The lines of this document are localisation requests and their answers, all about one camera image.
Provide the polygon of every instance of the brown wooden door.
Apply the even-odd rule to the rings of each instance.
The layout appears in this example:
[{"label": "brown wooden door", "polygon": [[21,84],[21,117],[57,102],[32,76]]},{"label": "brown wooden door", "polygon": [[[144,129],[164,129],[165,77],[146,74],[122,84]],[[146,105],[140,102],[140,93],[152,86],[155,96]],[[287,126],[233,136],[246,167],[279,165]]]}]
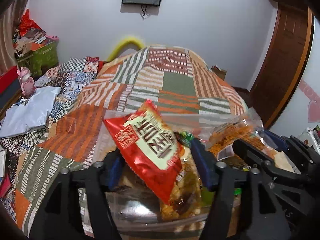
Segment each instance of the brown wooden door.
[{"label": "brown wooden door", "polygon": [[269,50],[250,91],[266,127],[280,115],[300,80],[310,41],[309,21],[308,11],[279,4]]}]

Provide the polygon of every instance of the door frame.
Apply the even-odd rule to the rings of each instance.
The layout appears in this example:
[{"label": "door frame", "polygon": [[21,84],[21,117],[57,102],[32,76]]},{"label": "door frame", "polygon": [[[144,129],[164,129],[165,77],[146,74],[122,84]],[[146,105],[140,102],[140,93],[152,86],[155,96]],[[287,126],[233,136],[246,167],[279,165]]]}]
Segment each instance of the door frame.
[{"label": "door frame", "polygon": [[[273,34],[272,34],[272,38],[271,38],[268,52],[266,54],[265,60],[262,64],[262,67],[259,71],[259,74],[258,74],[258,76],[252,86],[252,89],[249,92],[249,95],[252,95],[254,89],[256,88],[257,84],[259,83],[259,81],[262,77],[262,72],[263,72],[264,68],[268,64],[268,61],[269,61],[269,58],[270,58],[270,55],[272,53],[274,43],[275,43],[276,34],[278,31],[278,27],[279,27],[280,16],[281,16],[281,9],[278,9],[277,16],[276,16],[276,24],[275,24],[275,28],[273,30]],[[312,40],[313,40],[313,30],[314,30],[314,16],[313,16],[311,9],[308,8],[308,27],[307,27],[306,42],[304,44],[303,52],[301,55],[301,59],[300,59],[297,71],[294,74],[294,77],[293,77],[284,97],[282,98],[279,105],[276,107],[276,109],[272,113],[271,117],[266,121],[265,128],[267,128],[267,129],[270,128],[275,123],[275,121],[279,118],[279,116],[281,115],[281,113],[283,112],[283,110],[285,109],[287,104],[289,103],[291,97],[293,96],[293,94],[294,94],[294,92],[300,82],[300,79],[303,75],[303,72],[306,68],[306,65],[307,65],[307,62],[309,59],[310,49],[311,49]]]}]

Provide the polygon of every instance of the pink book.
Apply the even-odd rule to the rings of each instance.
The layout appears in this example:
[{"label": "pink book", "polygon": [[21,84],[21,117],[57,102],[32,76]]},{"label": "pink book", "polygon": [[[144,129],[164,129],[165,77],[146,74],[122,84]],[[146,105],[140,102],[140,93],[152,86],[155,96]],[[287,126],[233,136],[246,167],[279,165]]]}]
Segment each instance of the pink book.
[{"label": "pink book", "polygon": [[0,186],[0,198],[3,198],[5,194],[7,194],[10,187],[11,187],[11,182],[10,182],[9,174],[6,173]]}]

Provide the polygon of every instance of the pink heart decoration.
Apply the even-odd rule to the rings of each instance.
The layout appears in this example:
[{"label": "pink heart decoration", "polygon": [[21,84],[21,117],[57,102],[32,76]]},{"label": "pink heart decoration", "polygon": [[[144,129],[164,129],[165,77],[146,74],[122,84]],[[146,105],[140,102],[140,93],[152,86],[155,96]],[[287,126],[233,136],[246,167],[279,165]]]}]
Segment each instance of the pink heart decoration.
[{"label": "pink heart decoration", "polygon": [[308,105],[308,122],[320,122],[320,102],[311,100]]}]

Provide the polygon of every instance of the green storage box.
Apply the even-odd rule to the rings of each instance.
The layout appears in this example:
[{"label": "green storage box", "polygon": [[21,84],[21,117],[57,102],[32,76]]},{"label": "green storage box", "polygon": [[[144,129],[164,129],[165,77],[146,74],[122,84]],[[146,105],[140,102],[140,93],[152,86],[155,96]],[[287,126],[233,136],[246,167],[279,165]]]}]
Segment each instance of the green storage box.
[{"label": "green storage box", "polygon": [[35,50],[29,51],[18,59],[19,67],[30,69],[33,77],[42,76],[48,69],[58,65],[57,43],[55,41]]}]

